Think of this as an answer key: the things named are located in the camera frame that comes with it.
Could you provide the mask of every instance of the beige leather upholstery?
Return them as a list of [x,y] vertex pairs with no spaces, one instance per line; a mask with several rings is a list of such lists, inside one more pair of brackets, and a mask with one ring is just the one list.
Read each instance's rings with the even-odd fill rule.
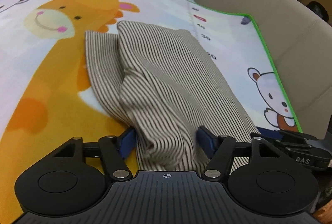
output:
[[303,132],[322,139],[332,114],[332,28],[296,0],[195,0],[256,20]]

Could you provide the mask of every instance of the folded cloth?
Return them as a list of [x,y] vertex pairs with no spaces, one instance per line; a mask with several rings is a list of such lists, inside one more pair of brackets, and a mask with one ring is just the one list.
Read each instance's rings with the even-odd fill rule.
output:
[[[190,32],[130,21],[117,29],[86,32],[87,69],[103,108],[137,130],[140,169],[202,171],[208,159],[196,146],[200,125],[240,142],[258,133]],[[236,158],[233,167],[246,163]]]

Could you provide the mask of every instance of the fabric fold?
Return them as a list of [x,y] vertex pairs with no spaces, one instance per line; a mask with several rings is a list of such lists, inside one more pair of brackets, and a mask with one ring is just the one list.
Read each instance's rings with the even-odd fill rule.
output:
[[[202,171],[200,125],[251,141],[258,130],[190,32],[130,21],[117,29],[86,32],[87,68],[104,109],[136,128],[140,169]],[[234,168],[246,162],[235,159]]]

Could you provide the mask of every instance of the giraffe ear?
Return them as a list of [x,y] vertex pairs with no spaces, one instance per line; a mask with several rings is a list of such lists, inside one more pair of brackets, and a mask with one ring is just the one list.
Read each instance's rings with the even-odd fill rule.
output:
[[120,3],[119,4],[119,8],[121,10],[126,10],[126,11],[130,11],[130,12],[139,12],[139,8],[137,6],[135,6],[134,4],[130,4],[130,3]]

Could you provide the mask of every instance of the black round object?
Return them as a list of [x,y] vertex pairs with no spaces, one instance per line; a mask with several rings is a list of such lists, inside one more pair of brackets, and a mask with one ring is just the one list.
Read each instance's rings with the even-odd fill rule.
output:
[[50,193],[61,193],[72,189],[77,183],[75,174],[67,171],[52,171],[39,179],[39,187]]
[[49,216],[82,211],[97,202],[105,189],[105,178],[100,171],[64,158],[37,162],[15,183],[15,194],[23,208]]
[[243,207],[264,215],[282,216],[307,209],[318,194],[311,172],[292,159],[262,158],[236,169],[228,189]]

